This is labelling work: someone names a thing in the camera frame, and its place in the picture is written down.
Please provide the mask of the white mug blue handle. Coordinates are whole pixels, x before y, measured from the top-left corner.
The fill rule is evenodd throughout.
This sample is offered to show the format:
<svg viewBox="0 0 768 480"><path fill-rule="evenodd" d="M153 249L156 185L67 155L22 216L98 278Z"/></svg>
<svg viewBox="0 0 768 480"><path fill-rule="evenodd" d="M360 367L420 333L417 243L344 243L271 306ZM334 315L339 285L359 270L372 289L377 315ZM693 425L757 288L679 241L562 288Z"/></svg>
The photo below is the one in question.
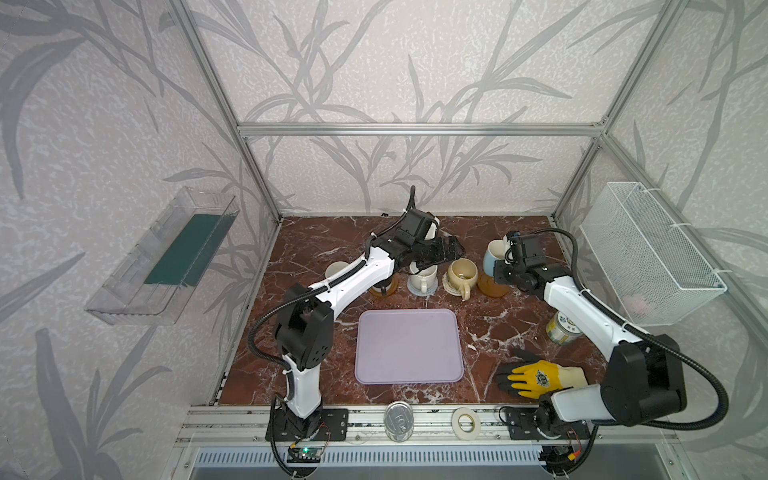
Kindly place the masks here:
<svg viewBox="0 0 768 480"><path fill-rule="evenodd" d="M483 257L483 272L493 278L497 261L504 261L509 243L503 239L492 240L488 243Z"/></svg>

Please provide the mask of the large white mug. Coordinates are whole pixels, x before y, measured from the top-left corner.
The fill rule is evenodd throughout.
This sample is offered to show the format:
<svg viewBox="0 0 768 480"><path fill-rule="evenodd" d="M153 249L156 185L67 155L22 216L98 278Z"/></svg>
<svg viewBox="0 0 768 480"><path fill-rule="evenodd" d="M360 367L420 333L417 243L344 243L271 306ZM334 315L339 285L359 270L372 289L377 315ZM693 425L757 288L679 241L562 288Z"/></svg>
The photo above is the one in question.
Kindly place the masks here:
<svg viewBox="0 0 768 480"><path fill-rule="evenodd" d="M415 262L409 266L408 288L416 296L429 296L437 290L436 265L430 267L418 267Z"/></svg>

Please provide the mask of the brown wooden coaster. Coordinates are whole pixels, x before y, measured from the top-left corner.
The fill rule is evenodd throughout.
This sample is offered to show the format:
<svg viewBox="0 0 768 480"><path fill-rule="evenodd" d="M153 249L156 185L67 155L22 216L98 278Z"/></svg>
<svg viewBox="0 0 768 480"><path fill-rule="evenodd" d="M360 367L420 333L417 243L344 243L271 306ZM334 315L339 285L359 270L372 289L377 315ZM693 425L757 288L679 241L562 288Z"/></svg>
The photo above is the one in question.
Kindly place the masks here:
<svg viewBox="0 0 768 480"><path fill-rule="evenodd" d="M501 298L510 292L510 287L508 285L497 284L495 280L485 272L480 272L477 287L484 295L490 298Z"/></svg>
<svg viewBox="0 0 768 480"><path fill-rule="evenodd" d="M376 283L369 289L369 293L378 298L386 298L397 291L399 280L396 276Z"/></svg>

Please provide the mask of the light blue woven coaster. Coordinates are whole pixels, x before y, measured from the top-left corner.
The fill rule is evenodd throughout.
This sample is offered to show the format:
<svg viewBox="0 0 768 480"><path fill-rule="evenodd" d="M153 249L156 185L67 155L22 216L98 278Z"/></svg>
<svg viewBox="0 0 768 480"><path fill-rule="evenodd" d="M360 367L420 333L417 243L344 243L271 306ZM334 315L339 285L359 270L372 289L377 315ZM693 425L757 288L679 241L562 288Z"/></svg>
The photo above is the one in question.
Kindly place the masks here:
<svg viewBox="0 0 768 480"><path fill-rule="evenodd" d="M435 279L409 279L407 287L412 295L428 297L436 293L438 283Z"/></svg>

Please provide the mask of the beige mug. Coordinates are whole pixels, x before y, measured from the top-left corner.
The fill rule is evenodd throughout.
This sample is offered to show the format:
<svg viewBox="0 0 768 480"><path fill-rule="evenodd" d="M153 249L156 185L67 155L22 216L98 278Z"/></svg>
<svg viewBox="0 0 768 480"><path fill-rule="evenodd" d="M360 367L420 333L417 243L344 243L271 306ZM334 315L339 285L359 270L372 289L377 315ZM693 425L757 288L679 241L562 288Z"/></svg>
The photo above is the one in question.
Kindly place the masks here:
<svg viewBox="0 0 768 480"><path fill-rule="evenodd" d="M461 258L453 261L449 265L446 274L453 278L472 278L475 276L479 277L479 270L473 261L466 258Z"/></svg>

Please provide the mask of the white mug lavender handle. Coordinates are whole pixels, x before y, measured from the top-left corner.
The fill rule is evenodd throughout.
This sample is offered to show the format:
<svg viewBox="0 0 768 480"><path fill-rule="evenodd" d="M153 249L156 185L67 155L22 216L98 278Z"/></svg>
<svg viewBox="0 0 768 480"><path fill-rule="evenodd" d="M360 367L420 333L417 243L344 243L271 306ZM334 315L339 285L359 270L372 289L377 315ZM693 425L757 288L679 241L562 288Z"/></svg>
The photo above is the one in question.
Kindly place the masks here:
<svg viewBox="0 0 768 480"><path fill-rule="evenodd" d="M339 272L343 271L348 266L349 266L348 262L335 261L327 266L324 272L324 276L326 279L330 279L333 276L337 275Z"/></svg>

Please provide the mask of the white patterned round coaster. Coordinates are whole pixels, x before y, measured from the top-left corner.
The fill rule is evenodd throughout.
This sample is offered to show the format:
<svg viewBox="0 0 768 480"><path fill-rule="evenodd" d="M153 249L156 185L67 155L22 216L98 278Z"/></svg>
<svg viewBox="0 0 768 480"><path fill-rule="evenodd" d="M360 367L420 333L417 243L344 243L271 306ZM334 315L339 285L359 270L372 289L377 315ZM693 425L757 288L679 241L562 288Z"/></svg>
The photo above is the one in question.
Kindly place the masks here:
<svg viewBox="0 0 768 480"><path fill-rule="evenodd" d="M477 279L477 276L472 278L453 278L448 274L444 274L442 277L443 288L448 294L460 297L463 301L467 301L471 297L472 289L477 284Z"/></svg>

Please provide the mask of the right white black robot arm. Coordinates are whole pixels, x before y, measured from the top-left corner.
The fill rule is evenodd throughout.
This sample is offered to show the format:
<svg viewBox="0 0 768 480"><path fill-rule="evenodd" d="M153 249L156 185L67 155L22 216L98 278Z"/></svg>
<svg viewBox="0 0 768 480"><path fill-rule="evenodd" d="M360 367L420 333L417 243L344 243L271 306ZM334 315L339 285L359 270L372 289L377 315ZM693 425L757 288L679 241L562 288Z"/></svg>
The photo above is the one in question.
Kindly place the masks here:
<svg viewBox="0 0 768 480"><path fill-rule="evenodd" d="M518 362L498 366L494 380L499 388L536 400L541 430L587 421L698 431L723 421L730 402L720 380L683 354L671 337L652 335L617 314L583 286L573 267L548 262L541 246L544 233L508 232L504 256L494 264L494 280L537 297L572 321L605 357L605 374L601 382L590 384L577 367L521 351ZM701 420L669 422L667 416L687 407L685 367L711 385L717 405Z"/></svg>

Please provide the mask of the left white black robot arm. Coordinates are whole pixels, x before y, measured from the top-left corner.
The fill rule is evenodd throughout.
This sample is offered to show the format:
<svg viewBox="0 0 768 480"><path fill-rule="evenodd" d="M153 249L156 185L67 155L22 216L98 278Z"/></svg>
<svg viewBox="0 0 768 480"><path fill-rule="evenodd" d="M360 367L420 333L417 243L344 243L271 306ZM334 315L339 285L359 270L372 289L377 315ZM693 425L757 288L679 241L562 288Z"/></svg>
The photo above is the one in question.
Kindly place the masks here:
<svg viewBox="0 0 768 480"><path fill-rule="evenodd" d="M278 365L286 377L282 402L292 422L303 425L320 417L320 365L332 349L335 320L352 302L412 264L422 271L465 255L457 237L439 234L437 217L416 208L415 193L412 186L403 213L370 234L350 265L308 287L294 285L248 330L250 353Z"/></svg>

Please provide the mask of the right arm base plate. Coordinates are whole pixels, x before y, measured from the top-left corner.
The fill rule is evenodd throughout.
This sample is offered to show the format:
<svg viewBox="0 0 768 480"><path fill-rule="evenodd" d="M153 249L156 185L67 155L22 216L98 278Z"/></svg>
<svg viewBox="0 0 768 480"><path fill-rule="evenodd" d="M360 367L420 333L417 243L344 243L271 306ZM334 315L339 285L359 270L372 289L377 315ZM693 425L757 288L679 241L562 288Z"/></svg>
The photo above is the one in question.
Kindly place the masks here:
<svg viewBox="0 0 768 480"><path fill-rule="evenodd" d="M506 405L498 416L511 440L588 440L591 433L586 421L563 423L538 407Z"/></svg>

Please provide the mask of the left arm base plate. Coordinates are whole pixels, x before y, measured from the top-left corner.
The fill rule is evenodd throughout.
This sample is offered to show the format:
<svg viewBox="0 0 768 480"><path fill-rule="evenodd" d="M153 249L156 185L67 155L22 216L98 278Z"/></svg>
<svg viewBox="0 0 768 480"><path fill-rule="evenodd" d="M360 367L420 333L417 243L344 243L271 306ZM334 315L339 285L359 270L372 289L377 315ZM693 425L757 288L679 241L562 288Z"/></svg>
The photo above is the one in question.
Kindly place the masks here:
<svg viewBox="0 0 768 480"><path fill-rule="evenodd" d="M344 441L348 424L348 409L320 407L302 419L287 407L279 408L270 413L266 439L275 442Z"/></svg>

